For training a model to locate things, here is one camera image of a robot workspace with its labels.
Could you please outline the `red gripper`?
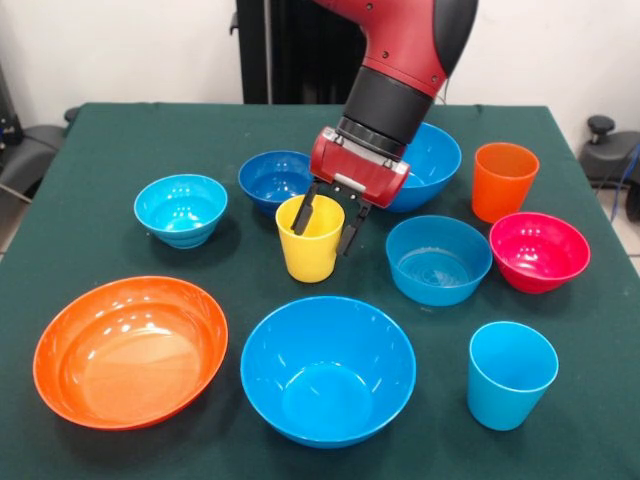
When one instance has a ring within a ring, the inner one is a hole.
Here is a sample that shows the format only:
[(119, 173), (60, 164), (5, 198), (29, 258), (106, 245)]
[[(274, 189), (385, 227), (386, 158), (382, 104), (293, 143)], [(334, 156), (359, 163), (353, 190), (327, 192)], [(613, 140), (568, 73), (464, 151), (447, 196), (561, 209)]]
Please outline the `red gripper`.
[[(409, 177), (410, 166), (355, 143), (335, 129), (325, 127), (317, 136), (311, 153), (311, 173), (329, 185), (338, 184), (358, 194), (359, 203), (355, 219), (346, 225), (339, 242), (339, 254), (347, 256), (358, 231), (365, 222), (371, 204), (388, 207)], [(303, 235), (313, 214), (313, 200), (319, 183), (312, 182), (301, 202), (291, 229)]]

